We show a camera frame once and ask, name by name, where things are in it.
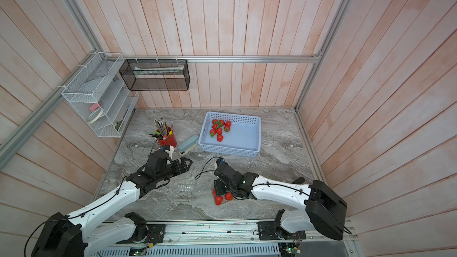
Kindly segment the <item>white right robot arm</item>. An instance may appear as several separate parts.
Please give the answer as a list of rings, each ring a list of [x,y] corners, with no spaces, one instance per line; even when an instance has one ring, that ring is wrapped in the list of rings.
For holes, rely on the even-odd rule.
[[[257,224],[261,240],[304,238],[308,230],[316,230],[340,241],[344,234],[351,233],[345,226],[347,203],[324,182],[306,184],[301,177],[284,183],[255,173],[242,174],[222,158],[215,165],[215,196],[231,194],[238,200],[266,200],[290,207],[278,210],[273,221]]]

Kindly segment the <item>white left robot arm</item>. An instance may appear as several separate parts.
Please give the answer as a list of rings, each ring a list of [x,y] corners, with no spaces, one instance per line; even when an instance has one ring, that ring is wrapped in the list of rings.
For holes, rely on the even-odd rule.
[[[106,226],[103,223],[150,191],[167,185],[171,178],[188,172],[192,163],[185,157],[172,160],[166,151],[151,153],[145,165],[124,177],[120,185],[108,194],[70,214],[56,213],[43,222],[31,255],[90,257],[117,242],[152,241],[146,220],[137,213],[128,213]]]

